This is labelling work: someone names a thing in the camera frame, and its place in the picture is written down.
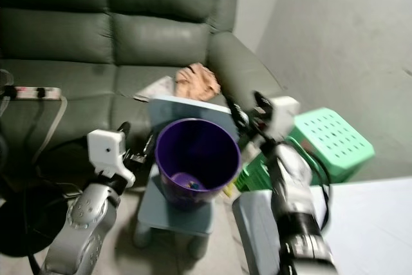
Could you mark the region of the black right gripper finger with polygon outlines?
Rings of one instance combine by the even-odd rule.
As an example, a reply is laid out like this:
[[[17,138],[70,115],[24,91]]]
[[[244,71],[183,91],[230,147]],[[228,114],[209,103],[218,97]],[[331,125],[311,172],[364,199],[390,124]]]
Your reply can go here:
[[[241,107],[239,107],[238,103],[232,97],[225,96],[225,101],[238,134],[247,135],[250,127],[247,114],[241,110]]]
[[[254,119],[257,121],[271,121],[274,116],[273,102],[259,91],[253,92],[253,98],[256,103],[256,107],[251,111]]]

